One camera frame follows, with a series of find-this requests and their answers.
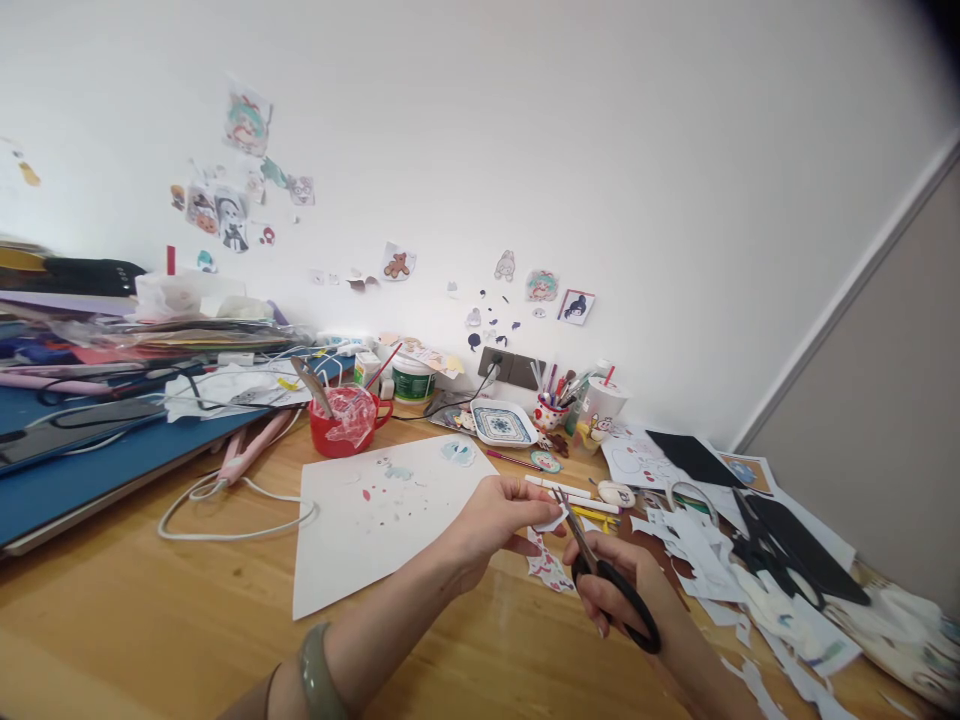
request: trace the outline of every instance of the scissors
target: scissors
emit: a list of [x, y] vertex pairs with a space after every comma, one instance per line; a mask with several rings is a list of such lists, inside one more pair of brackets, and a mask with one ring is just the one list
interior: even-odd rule
[[751, 574], [766, 570], [788, 597], [799, 594], [817, 610], [823, 610], [826, 607], [823, 593], [813, 586], [799, 564], [793, 562], [777, 541], [770, 537], [753, 508], [743, 500], [740, 491], [734, 490], [733, 496], [750, 535], [746, 538], [739, 534], [733, 541], [734, 554], [747, 564]]
[[[562, 490], [553, 488], [553, 496], [557, 499], [557, 502], [566, 509], [567, 511], [567, 525], [570, 527], [570, 531], [573, 533], [573, 536], [577, 539], [577, 545], [580, 546], [580, 554], [577, 556], [577, 559], [573, 563], [573, 582], [576, 584], [577, 578], [583, 574], [587, 575], [596, 575], [599, 578], [603, 578], [611, 583], [613, 586], [619, 590], [623, 596], [627, 599], [633, 609], [637, 611], [637, 614], [640, 616], [640, 619], [643, 620], [644, 624], [647, 626], [650, 636], [647, 637], [643, 633], [638, 632], [633, 629], [626, 623], [624, 627], [627, 630], [627, 635], [630, 636], [630, 639], [633, 640], [641, 650], [650, 653], [651, 655], [656, 655], [660, 652], [660, 631], [657, 629], [657, 624], [653, 621], [653, 616], [650, 614], [650, 611], [647, 609], [647, 604], [643, 602], [643, 598], [637, 594], [636, 588], [621, 575], [616, 568], [613, 567], [606, 560], [601, 560], [597, 558], [596, 554], [593, 552], [593, 549], [587, 545], [586, 537], [584, 536], [583, 527], [580, 525], [580, 519], [577, 517], [570, 509], [570, 503], [567, 501], [567, 494]], [[613, 618], [610, 617], [610, 614], [603, 612], [604, 616], [607, 618], [607, 622], [613, 622]]]

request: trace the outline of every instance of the blue desk surface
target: blue desk surface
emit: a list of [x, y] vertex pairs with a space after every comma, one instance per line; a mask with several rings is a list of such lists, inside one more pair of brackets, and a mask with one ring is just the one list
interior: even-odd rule
[[[352, 358], [340, 358], [352, 367]], [[0, 387], [0, 432], [18, 430], [58, 408], [44, 407], [36, 392]], [[0, 547], [163, 467], [191, 450], [229, 435], [267, 410], [200, 421], [165, 418], [136, 428], [102, 450], [58, 457], [0, 476]]]

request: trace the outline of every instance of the electrical outlet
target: electrical outlet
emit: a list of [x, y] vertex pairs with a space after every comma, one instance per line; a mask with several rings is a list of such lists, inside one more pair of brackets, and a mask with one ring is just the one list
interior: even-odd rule
[[511, 385], [535, 391], [537, 389], [537, 378], [533, 374], [533, 368], [530, 367], [530, 363], [532, 362], [540, 364], [541, 375], [546, 372], [547, 364], [542, 360], [535, 361], [533, 358], [528, 358], [525, 355], [514, 355], [510, 374], [504, 376], [502, 379]]
[[513, 369], [513, 353], [508, 353], [506, 350], [490, 347], [489, 345], [484, 346], [483, 348], [483, 354], [480, 356], [480, 365], [477, 366], [477, 375], [480, 377], [486, 377], [487, 371], [490, 369], [490, 365], [497, 358], [500, 358], [500, 372], [497, 375], [497, 380], [501, 382], [509, 382], [507, 378], [510, 377], [510, 373]]

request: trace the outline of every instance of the wooden desk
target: wooden desk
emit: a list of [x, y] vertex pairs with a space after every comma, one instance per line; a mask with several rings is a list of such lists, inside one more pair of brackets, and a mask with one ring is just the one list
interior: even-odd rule
[[[390, 422], [373, 448], [447, 432], [426, 421]], [[516, 457], [528, 457], [521, 451]], [[297, 495], [300, 468], [322, 458], [304, 419], [249, 473], [264, 488]], [[494, 460], [505, 475], [523, 468]], [[361, 591], [291, 621], [296, 533], [241, 543], [167, 542], [163, 512], [197, 477], [219, 467], [201, 456], [85, 524], [0, 567], [0, 715], [30, 718], [209, 718], [294, 652], [307, 628], [362, 600]], [[589, 487], [602, 455], [564, 461], [557, 479]], [[249, 490], [182, 508], [180, 532], [250, 532], [295, 517], [296, 506]], [[550, 538], [559, 554], [564, 542]], [[779, 670], [760, 634], [752, 650], [716, 628], [695, 602], [694, 621], [734, 665], [761, 666], [791, 718], [816, 718]], [[740, 682], [731, 676], [731, 682]], [[878, 690], [918, 711], [930, 706], [859, 658], [833, 677], [860, 718], [903, 716]], [[601, 641], [573, 593], [527, 575], [498, 553], [479, 587], [441, 616], [370, 708], [377, 718], [651, 717], [686, 712], [643, 654], [614, 633]]]

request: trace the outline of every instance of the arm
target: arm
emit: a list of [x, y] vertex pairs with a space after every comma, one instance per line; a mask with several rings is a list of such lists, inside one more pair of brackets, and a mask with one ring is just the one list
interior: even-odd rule
[[[743, 683], [732, 682], [733, 676], [690, 619], [653, 556], [643, 548], [602, 533], [588, 532], [586, 539], [598, 557], [610, 562], [625, 578], [636, 579], [637, 592], [655, 619], [663, 642], [659, 655], [641, 654], [690, 714], [695, 718], [762, 720], [753, 696]], [[564, 564], [572, 565], [579, 552], [576, 541], [571, 541], [563, 553]], [[624, 635], [624, 623], [646, 631], [626, 598], [606, 580], [581, 575], [577, 591], [600, 637], [610, 633], [610, 623], [601, 610], [613, 617], [614, 627]]]
[[[560, 512], [535, 485], [499, 475], [484, 478], [437, 540], [327, 629], [323, 654], [348, 715], [362, 713], [444, 608], [476, 587], [493, 553], [502, 548], [530, 557], [540, 554], [533, 543], [515, 535], [517, 530], [555, 520]], [[558, 528], [555, 534], [562, 536], [565, 530]], [[277, 668], [267, 709], [269, 720], [310, 717], [299, 655]], [[262, 692], [229, 712], [233, 714], [226, 717], [235, 720], [262, 720]]]

